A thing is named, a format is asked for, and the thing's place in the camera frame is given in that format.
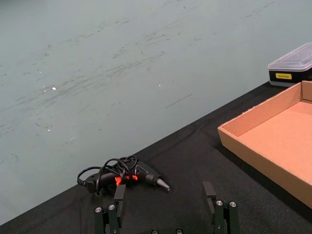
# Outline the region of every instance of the plastic storage box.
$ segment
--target plastic storage box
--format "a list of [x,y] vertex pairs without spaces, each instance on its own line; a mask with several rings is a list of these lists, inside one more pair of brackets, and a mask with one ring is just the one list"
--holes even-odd
[[270,63],[268,69],[272,85],[289,87],[303,80],[312,80],[312,42]]

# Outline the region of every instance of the black robotic claw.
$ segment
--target black robotic claw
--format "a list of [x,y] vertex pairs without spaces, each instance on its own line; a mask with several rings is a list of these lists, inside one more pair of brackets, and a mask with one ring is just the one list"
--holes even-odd
[[[120,234],[122,218],[124,215],[124,198],[126,185],[117,186],[114,203],[106,208],[95,209],[95,234]],[[239,234],[237,203],[217,199],[215,190],[210,182],[203,182],[203,199],[207,210],[211,215],[211,223],[214,225],[214,234]],[[168,230],[152,229],[142,234],[193,234],[192,231],[182,228]]]
[[120,234],[122,219],[124,216],[124,198],[126,185],[116,188],[114,203],[108,207],[95,209],[95,233],[96,234]]
[[[214,234],[224,234],[225,230],[228,234],[239,234],[237,203],[235,201],[225,203],[216,199],[215,190],[208,181],[203,182],[203,196],[204,203],[212,217]],[[227,227],[224,227],[224,220],[226,220]]]

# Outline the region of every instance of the black power tool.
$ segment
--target black power tool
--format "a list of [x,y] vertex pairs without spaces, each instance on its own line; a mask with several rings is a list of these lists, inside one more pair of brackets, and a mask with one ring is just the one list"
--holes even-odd
[[[99,172],[89,176],[86,180],[80,179],[83,173],[93,169],[99,169]],[[135,156],[112,158],[103,167],[86,168],[77,176],[79,185],[86,187],[90,193],[96,193],[97,195],[104,195],[120,184],[131,184],[133,181],[144,181],[148,184],[159,185],[167,191],[170,190],[169,185],[162,180],[155,170],[137,160]]]

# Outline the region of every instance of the open cardboard box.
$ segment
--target open cardboard box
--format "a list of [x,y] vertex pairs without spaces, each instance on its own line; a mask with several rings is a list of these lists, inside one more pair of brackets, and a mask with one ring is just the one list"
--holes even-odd
[[312,82],[218,127],[222,144],[312,208]]

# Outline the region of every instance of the black table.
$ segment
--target black table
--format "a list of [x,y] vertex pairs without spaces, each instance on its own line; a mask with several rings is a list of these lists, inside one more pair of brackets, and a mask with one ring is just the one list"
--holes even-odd
[[[201,199],[204,180],[213,183],[219,198],[238,202],[243,234],[312,233],[312,210],[226,150],[217,133],[221,123],[282,90],[266,83],[138,152],[173,190],[127,189],[122,233],[169,227],[208,233],[210,220]],[[111,200],[104,198],[107,204]],[[74,186],[0,226],[0,233],[93,234],[94,208],[100,204],[99,197]]]

